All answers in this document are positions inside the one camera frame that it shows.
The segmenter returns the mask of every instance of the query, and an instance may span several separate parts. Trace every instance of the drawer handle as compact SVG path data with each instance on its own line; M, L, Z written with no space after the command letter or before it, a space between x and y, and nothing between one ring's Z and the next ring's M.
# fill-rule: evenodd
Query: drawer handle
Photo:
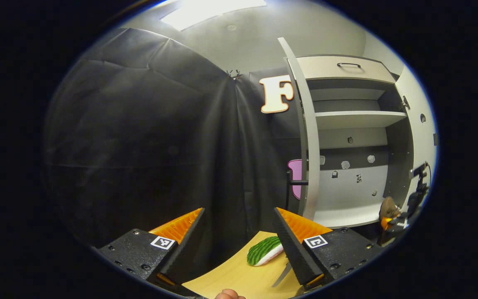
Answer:
M343 64L351 64L351 65L353 65L353 66L357 66L357 68L361 68L361 65L360 65L360 64L357 64L357 63L349 63L349 62L339 62L339 63L337 63L337 66L338 66L339 68L342 68L342 65L343 65Z

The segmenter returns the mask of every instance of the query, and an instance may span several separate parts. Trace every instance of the drawer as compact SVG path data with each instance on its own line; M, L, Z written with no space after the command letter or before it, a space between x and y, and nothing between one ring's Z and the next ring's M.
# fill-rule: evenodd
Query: drawer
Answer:
M396 83L381 62L347 56L298 57L306 80L362 79L383 83Z

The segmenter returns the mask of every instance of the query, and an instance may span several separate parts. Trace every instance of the black curtain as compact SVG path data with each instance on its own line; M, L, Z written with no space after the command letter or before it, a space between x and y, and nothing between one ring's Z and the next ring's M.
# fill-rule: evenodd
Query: black curtain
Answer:
M292 101L284 113L261 113L259 80L283 74L282 60L234 80L159 34L103 36L66 75L46 117L46 182L66 225L100 248L204 207L203 240L186 266L193 278L259 230L273 231L300 132Z

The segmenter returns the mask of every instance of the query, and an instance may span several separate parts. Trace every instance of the human hand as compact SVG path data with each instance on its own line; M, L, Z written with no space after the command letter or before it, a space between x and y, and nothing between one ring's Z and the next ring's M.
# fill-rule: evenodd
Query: human hand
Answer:
M220 292L217 295L217 297L215 297L215 299L246 299L246 298L243 296L237 295L236 291L226 288L222 290L222 292Z

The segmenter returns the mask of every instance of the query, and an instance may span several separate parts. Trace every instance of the ceiling light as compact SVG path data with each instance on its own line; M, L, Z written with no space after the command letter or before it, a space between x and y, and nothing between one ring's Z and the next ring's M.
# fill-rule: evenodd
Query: ceiling light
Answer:
M264 0L191 0L161 20L176 30L184 30L212 17L243 8L266 6Z

